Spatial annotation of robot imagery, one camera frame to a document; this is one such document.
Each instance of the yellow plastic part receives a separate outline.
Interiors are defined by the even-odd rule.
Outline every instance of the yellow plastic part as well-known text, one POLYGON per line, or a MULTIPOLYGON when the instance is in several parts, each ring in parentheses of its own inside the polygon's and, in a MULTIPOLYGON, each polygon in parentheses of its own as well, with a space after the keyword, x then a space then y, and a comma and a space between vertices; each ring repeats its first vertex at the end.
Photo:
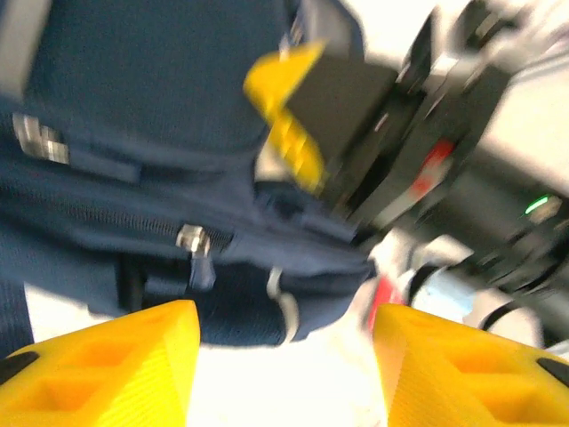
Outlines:
POLYGON ((30 345, 39 359, 0 386, 0 425, 186 425, 199 348, 193 302, 178 301, 30 345))
POLYGON ((569 389, 536 363, 563 360, 546 351, 396 305, 373 342, 389 427, 569 425, 569 389))
POLYGON ((316 142, 302 128, 286 102, 324 52, 309 44, 258 60, 244 82, 244 91, 271 126, 268 140, 293 170, 297 182, 316 192, 325 177, 324 161, 316 142))

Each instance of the metal zipper pull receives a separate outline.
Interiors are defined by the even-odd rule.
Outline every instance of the metal zipper pull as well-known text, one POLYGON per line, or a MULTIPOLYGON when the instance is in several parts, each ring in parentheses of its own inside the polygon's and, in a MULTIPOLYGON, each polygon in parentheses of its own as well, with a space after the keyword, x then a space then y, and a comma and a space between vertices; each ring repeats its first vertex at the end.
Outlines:
POLYGON ((36 117, 14 114, 12 125, 21 150, 28 156, 69 164, 68 146, 59 141, 56 131, 42 126, 36 117))
POLYGON ((212 241, 203 227, 185 224, 176 238, 176 246, 183 247, 194 256, 207 256, 212 241))

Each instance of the white floor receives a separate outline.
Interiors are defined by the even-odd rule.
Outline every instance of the white floor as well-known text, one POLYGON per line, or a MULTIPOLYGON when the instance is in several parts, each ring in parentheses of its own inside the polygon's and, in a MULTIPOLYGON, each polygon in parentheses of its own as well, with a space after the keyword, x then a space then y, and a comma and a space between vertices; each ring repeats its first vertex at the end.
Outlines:
MULTIPOLYGON (((449 2, 456 4, 453 0, 445 1, 449 2)), ((435 2, 347 3, 365 24, 372 60, 402 58, 435 2)), ((569 126, 564 123, 567 99, 569 73, 515 89, 489 130, 487 140, 494 149, 522 162, 546 181, 569 189, 569 176, 561 173, 569 156, 565 149, 569 126)), ((400 272, 397 252, 389 246, 378 249, 377 255, 388 273, 400 272)), ((342 320, 312 334, 306 342, 277 350, 203 347, 188 425, 379 425, 381 390, 377 369, 369 338, 358 326, 371 286, 362 288, 342 320)), ((104 320, 91 316, 81 304, 31 287, 28 303, 37 341, 104 320)), ((531 341, 531 324, 524 325, 516 329, 516 338, 531 341)), ((503 329, 504 334, 511 333, 509 326, 503 329)))

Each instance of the green led light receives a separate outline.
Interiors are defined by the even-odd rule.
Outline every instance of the green led light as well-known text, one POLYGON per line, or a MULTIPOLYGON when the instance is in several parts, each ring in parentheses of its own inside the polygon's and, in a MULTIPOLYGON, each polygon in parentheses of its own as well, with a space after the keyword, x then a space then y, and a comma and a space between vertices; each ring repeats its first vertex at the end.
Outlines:
POLYGON ((549 200, 549 196, 543 196, 542 198, 538 198, 536 201, 534 201, 532 204, 530 204, 527 207, 527 209, 525 209, 525 214, 528 215, 532 211, 534 211, 535 209, 540 207, 541 205, 545 205, 546 203, 548 203, 548 200, 549 200))

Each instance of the navy blue backpack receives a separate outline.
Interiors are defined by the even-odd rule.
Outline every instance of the navy blue backpack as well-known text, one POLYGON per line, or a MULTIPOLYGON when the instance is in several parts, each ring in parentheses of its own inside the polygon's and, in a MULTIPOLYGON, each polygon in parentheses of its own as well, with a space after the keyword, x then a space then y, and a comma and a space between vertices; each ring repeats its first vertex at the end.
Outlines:
POLYGON ((294 183, 255 181, 268 129, 242 89, 284 44, 363 55, 339 2, 0 0, 0 18, 4 351, 29 334, 24 283, 113 316, 189 298, 228 345, 343 314, 373 265, 294 183))

